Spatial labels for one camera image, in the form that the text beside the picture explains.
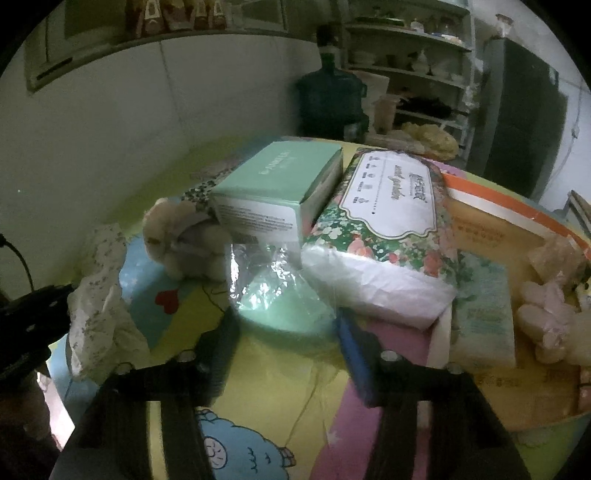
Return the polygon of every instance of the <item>product label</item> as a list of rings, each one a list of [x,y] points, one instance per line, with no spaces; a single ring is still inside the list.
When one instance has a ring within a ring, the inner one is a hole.
[[[427,166],[404,155],[374,151],[361,157],[340,203],[348,217],[376,235],[400,239],[437,230]]]
[[[299,242],[297,217],[294,209],[216,196],[217,219],[235,240],[244,243]]]

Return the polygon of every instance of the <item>plastic bag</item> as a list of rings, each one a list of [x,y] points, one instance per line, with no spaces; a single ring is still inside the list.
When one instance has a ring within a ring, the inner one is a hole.
[[[335,311],[289,259],[285,248],[232,244],[229,297],[241,319],[258,331],[284,338],[333,338]]]
[[[559,234],[547,238],[527,257],[544,283],[556,281],[561,287],[579,283],[586,266],[585,255],[574,239]]]

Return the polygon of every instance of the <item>stuffed animal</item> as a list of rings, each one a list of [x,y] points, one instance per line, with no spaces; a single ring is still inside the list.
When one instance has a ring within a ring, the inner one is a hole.
[[[144,215],[146,253],[162,263],[173,280],[208,278],[225,281],[225,246],[231,237],[195,203],[159,199]]]
[[[566,360],[572,365],[591,364],[591,312],[575,313],[564,302],[556,281],[521,287],[525,303],[515,313],[517,325],[535,343],[535,357],[543,364]]]

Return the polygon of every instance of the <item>mint green box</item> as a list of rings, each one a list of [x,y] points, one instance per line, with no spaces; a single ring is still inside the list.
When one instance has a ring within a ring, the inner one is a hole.
[[[343,151],[322,141],[277,141],[210,193],[236,242],[300,245],[343,174]]]

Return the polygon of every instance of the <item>tissue pack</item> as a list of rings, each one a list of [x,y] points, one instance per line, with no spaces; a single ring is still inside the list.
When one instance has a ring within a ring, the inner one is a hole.
[[[432,163],[361,149],[306,239],[302,265],[341,304],[426,329],[456,294],[446,198]]]

